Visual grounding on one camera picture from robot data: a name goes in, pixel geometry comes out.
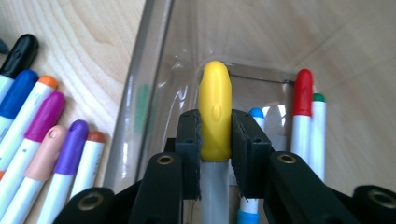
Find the pink marker cap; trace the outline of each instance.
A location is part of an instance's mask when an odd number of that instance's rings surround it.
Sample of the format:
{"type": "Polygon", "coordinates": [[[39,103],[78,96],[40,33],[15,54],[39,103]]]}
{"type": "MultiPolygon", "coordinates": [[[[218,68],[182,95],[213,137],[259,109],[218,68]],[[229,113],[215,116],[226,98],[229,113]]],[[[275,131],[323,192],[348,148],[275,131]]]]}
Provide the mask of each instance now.
{"type": "Polygon", "coordinates": [[[63,110],[64,95],[59,91],[54,91],[43,101],[24,137],[35,142],[42,142],[47,131],[56,124],[63,110]]]}
{"type": "Polygon", "coordinates": [[[25,172],[26,177],[38,181],[46,181],[50,178],[66,135],[67,129],[64,126],[56,125],[49,129],[25,172]]]}

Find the yellow marker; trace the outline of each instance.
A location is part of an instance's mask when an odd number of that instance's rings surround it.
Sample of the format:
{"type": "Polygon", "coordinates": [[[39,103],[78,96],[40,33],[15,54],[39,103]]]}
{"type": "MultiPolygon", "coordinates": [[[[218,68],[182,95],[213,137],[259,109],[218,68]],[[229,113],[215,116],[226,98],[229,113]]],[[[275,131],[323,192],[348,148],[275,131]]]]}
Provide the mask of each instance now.
{"type": "Polygon", "coordinates": [[[211,62],[204,68],[199,86],[198,110],[202,122],[201,159],[227,161],[231,158],[231,81],[227,67],[211,62]]]}

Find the red marker cap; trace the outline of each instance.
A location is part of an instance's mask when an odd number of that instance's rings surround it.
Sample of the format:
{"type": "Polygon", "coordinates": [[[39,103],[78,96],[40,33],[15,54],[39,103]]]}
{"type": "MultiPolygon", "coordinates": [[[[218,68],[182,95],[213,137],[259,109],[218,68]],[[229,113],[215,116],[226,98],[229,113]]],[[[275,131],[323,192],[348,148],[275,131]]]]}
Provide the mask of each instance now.
{"type": "Polygon", "coordinates": [[[312,117],[312,94],[314,80],[308,69],[301,70],[294,83],[294,103],[292,115],[312,117]]]}

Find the red marker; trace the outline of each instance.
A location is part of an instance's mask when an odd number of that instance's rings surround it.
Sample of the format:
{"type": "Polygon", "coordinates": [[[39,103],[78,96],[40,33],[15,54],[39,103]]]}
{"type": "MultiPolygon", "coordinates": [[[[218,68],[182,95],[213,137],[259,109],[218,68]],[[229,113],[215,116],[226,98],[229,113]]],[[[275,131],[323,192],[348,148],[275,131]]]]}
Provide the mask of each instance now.
{"type": "Polygon", "coordinates": [[[312,73],[308,69],[301,70],[294,84],[293,126],[291,131],[292,153],[299,155],[309,164],[312,117],[312,73]]]}

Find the black marker cap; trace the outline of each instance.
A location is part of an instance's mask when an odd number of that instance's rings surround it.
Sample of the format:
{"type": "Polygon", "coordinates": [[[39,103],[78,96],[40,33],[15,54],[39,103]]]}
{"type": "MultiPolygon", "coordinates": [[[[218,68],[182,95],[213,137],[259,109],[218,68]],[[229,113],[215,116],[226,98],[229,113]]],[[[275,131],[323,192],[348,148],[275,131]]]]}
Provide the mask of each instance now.
{"type": "Polygon", "coordinates": [[[33,35],[22,35],[0,68],[0,75],[15,78],[32,64],[38,51],[38,40],[33,35]]]}

